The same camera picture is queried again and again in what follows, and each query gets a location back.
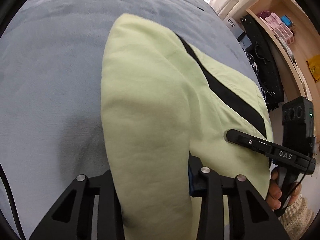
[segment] black stripe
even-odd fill
[[[230,108],[236,111],[240,116],[246,119],[253,127],[255,127],[264,138],[267,138],[266,127],[264,125],[263,117],[242,98],[237,96],[229,88],[221,84],[214,76],[212,76],[201,64],[197,55],[186,41],[177,35],[185,47],[187,53],[198,63],[200,66],[210,89]]]

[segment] yellow-green fabric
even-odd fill
[[[273,141],[256,84],[192,48],[261,114]],[[263,136],[210,90],[175,33],[155,22],[123,14],[114,23],[103,56],[101,118],[127,240],[196,239],[201,199],[189,197],[189,151],[220,175],[244,174],[267,194],[268,159],[225,140],[229,129]]]

